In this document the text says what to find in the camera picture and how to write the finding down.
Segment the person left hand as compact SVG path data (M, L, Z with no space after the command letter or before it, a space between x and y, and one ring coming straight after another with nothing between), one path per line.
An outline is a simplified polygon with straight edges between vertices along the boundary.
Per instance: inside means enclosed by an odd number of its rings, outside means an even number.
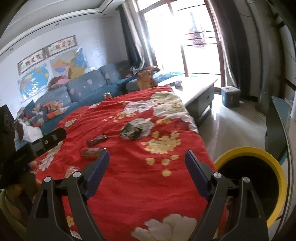
M20 195L25 188L25 184L14 184L5 190L5 202L10 214L19 221L23 226L27 226L30 213L28 211L21 211L24 207L23 202L20 200Z

